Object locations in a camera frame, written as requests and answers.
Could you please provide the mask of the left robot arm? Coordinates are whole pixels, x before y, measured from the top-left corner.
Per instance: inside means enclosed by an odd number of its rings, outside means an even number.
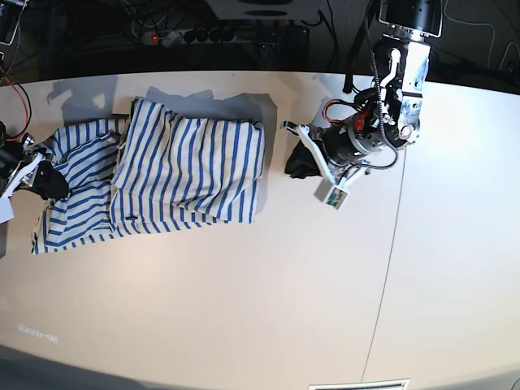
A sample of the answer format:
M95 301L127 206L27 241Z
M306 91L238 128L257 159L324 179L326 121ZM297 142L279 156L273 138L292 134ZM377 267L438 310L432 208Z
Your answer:
M398 155L419 137L423 86L431 47L428 37L440 37L440 1L371 1L349 52L354 64L362 43L370 53L373 79L370 87L357 90L348 70L344 93L323 105L326 128L283 124L299 141L284 172L292 178L321 176L338 183L353 169L377 169L368 156L388 148Z

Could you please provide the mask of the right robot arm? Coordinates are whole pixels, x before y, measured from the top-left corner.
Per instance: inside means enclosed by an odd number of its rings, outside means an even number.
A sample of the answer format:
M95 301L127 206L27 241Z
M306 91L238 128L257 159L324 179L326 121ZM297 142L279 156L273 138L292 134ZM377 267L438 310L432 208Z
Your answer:
M21 24L28 1L1 2L1 47L12 48L8 62L1 62L1 85L9 86L18 95L25 119L23 127L10 134L1 124L1 203L7 204L18 190L35 193L43 200L64 199L69 185L63 175L54 169L50 154L34 146L28 133L33 108L27 91L10 78L15 57L21 47Z

